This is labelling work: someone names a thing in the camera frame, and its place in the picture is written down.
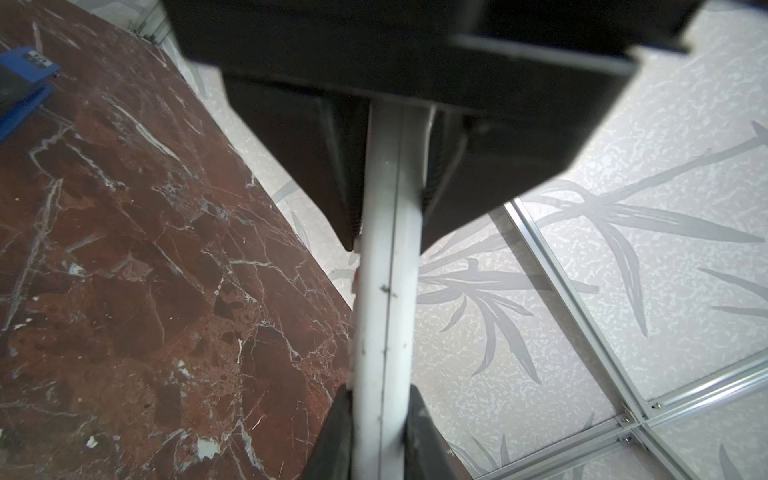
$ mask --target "label on blue object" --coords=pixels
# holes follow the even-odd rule
[[[45,55],[37,50],[30,50],[24,54],[24,59],[34,65],[37,68],[44,69],[53,65],[53,62],[48,60]]]

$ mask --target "silver metal bar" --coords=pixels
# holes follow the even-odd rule
[[[649,401],[654,417],[647,424],[656,426],[686,419],[765,386],[768,386],[768,350]]]
[[[578,325],[581,334],[594,351],[602,364],[617,394],[627,406],[629,412],[640,422],[650,418],[650,406],[637,390],[624,367],[616,357],[616,353],[608,344],[608,341],[600,331],[600,327],[592,318],[589,309],[584,305],[578,292],[565,274],[562,265],[558,262],[552,250],[549,248],[544,235],[538,229],[531,214],[525,208],[522,200],[515,198],[505,204],[507,214],[520,231],[523,240],[528,245],[534,258],[541,265],[544,274],[552,283],[554,291],[562,298],[565,308]]]
[[[650,427],[639,426],[633,430],[637,441],[672,475],[675,480],[700,480],[693,470]]]
[[[487,473],[478,480],[529,480],[556,475],[620,449],[627,434],[637,426],[629,415],[619,415]]]

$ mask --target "blue object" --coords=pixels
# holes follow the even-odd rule
[[[53,91],[60,68],[32,47],[0,55],[0,142]]]

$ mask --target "white plastic pipe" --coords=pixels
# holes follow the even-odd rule
[[[373,101],[355,301],[354,480],[402,480],[432,109]]]

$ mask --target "patterned wallpaper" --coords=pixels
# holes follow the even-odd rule
[[[687,38],[688,56],[635,52],[641,73],[576,165],[523,199],[647,398],[768,347],[768,15],[713,2]],[[172,38],[164,48],[351,304],[357,255],[229,108],[218,70],[184,60]],[[414,360],[413,382],[474,476],[617,412],[499,212],[422,256]],[[749,457],[764,437],[729,408],[716,429],[694,420],[664,434],[704,480],[768,478]],[[666,477],[631,447],[555,478]]]

